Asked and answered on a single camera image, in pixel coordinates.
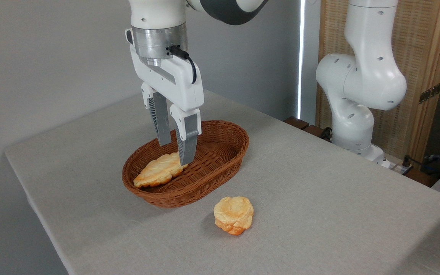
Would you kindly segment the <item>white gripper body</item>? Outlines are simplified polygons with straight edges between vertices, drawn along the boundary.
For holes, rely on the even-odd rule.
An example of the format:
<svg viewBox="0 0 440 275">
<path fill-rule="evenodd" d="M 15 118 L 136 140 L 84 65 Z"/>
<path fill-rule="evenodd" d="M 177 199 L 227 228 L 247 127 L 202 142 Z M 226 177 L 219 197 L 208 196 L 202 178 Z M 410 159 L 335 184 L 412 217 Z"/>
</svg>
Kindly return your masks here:
<svg viewBox="0 0 440 275">
<path fill-rule="evenodd" d="M 141 62 L 136 49 L 130 45 L 130 53 L 137 76 L 183 111 L 199 108 L 204 103 L 201 73 L 196 65 L 197 80 L 193 81 L 189 61 L 173 56 L 163 59 L 160 66 Z"/>
</svg>

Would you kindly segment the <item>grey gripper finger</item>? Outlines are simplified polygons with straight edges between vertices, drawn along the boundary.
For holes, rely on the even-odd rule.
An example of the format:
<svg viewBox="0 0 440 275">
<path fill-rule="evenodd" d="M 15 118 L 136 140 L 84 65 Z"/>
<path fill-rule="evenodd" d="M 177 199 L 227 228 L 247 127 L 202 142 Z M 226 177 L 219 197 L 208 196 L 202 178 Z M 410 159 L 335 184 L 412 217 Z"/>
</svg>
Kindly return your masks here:
<svg viewBox="0 0 440 275">
<path fill-rule="evenodd" d="M 176 124 L 176 140 L 180 164 L 191 163 L 197 148 L 197 138 L 202 134 L 199 108 L 183 111 L 176 104 L 170 106 L 170 113 Z"/>
<path fill-rule="evenodd" d="M 141 86 L 144 104 L 149 110 L 160 146 L 171 142 L 167 99 L 147 83 Z"/>
</svg>

